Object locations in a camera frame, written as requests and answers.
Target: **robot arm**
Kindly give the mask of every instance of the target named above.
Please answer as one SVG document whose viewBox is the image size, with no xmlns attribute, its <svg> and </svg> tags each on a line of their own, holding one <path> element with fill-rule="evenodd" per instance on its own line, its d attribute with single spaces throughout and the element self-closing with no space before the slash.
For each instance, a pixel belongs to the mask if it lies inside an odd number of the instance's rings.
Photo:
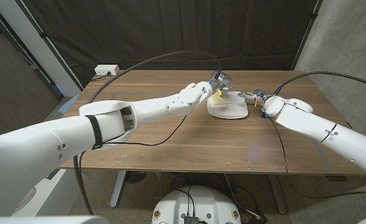
<svg viewBox="0 0 366 224">
<path fill-rule="evenodd" d="M 272 96 L 265 110 L 277 123 L 320 142 L 366 171 L 366 136 L 312 114 L 313 108 L 298 99 Z"/>
<path fill-rule="evenodd" d="M 172 96 L 136 102 L 94 102 L 82 106 L 80 116 L 0 135 L 0 216 L 11 215 L 31 187 L 68 159 L 92 148 L 96 139 L 125 142 L 143 124 L 169 115 L 187 115 L 231 81 L 227 74 L 217 80 L 215 75 L 206 82 L 191 83 Z M 103 145 L 101 149 L 107 147 L 115 145 Z"/>
</svg>

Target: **dark backdrop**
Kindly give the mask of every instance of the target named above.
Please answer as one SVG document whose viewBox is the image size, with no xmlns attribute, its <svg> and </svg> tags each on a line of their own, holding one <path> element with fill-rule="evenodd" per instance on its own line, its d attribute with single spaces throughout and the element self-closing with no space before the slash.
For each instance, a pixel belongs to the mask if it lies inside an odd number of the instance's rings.
<svg viewBox="0 0 366 224">
<path fill-rule="evenodd" d="M 121 69 L 177 50 L 224 70 L 289 70 L 317 0 L 24 0 L 83 86 L 98 64 Z M 143 69 L 215 70 L 198 55 Z"/>
</svg>

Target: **white tray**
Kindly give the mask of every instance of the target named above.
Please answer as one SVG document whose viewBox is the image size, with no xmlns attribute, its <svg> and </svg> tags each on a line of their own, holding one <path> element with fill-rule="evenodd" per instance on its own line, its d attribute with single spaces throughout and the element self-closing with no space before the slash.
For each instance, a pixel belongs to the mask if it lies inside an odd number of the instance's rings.
<svg viewBox="0 0 366 224">
<path fill-rule="evenodd" d="M 213 106 L 208 100 L 208 112 L 217 118 L 238 119 L 248 116 L 248 107 L 245 100 L 239 97 L 239 91 L 228 91 L 227 94 L 232 103 L 226 105 Z"/>
</svg>

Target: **table leg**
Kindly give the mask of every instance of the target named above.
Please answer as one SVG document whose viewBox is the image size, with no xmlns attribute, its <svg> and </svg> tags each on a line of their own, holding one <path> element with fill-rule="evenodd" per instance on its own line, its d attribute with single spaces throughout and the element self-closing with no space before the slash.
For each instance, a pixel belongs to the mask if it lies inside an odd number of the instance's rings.
<svg viewBox="0 0 366 224">
<path fill-rule="evenodd" d="M 273 191 L 274 199 L 276 199 L 277 210 L 280 214 L 287 214 L 287 207 L 285 206 L 283 192 L 281 191 L 280 182 L 277 175 L 268 175 L 269 183 Z"/>
<path fill-rule="evenodd" d="M 116 177 L 116 181 L 115 181 L 115 185 L 114 185 L 113 195 L 111 196 L 111 200 L 110 200 L 111 208 L 116 208 L 120 202 L 122 190 L 125 185 L 125 175 L 126 175 L 126 170 L 118 171 L 118 176 Z"/>
</svg>

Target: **white power strip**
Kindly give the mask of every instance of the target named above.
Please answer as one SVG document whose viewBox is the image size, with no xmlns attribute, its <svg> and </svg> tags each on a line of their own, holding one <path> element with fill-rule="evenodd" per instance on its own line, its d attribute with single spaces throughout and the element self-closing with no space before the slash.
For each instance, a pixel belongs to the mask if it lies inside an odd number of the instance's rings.
<svg viewBox="0 0 366 224">
<path fill-rule="evenodd" d="M 120 71 L 120 67 L 118 65 L 97 65 L 95 71 L 96 75 L 107 75 L 108 72 L 116 75 Z"/>
</svg>

